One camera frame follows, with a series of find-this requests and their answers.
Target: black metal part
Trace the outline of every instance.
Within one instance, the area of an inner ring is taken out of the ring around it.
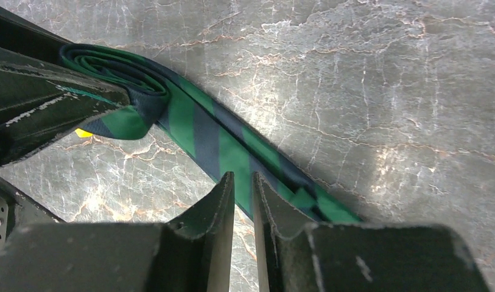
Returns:
[[[488,291],[468,247],[437,224],[316,223],[259,174],[260,291]]]
[[[229,288],[234,180],[226,173],[172,221],[39,224],[0,256],[0,291],[213,291]]]
[[[15,227],[48,222],[63,220],[0,177],[0,252]]]

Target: marble surface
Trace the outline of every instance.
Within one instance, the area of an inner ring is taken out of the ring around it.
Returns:
[[[215,96],[372,221],[444,223],[495,291],[495,0],[0,0]],[[211,180],[159,129],[74,134],[0,174],[68,221],[170,220]],[[237,212],[231,291],[257,291]]]

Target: gray marble table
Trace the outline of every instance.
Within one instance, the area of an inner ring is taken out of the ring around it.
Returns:
[[[461,233],[495,291],[495,0],[0,0],[173,68],[373,221]],[[211,180],[159,129],[72,134],[0,174],[68,221],[166,221]],[[257,291],[237,212],[231,291]]]

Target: folded fabric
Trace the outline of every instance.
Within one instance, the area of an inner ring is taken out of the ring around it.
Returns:
[[[317,221],[360,221],[233,113],[167,67],[88,44],[63,46],[60,65],[119,85],[129,94],[131,105],[86,124],[83,130],[115,139],[140,139],[158,125],[215,182],[225,172],[234,172],[236,203],[251,219],[251,176],[259,172],[290,204]]]

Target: rolled necktie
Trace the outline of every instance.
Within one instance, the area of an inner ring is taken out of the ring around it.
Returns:
[[[119,85],[129,94],[131,105],[86,124],[83,130],[115,139],[140,139],[157,125],[213,181],[234,172],[236,204],[251,219],[251,176],[259,172],[314,220],[360,221],[223,105],[167,67],[89,44],[64,45],[60,65]]]

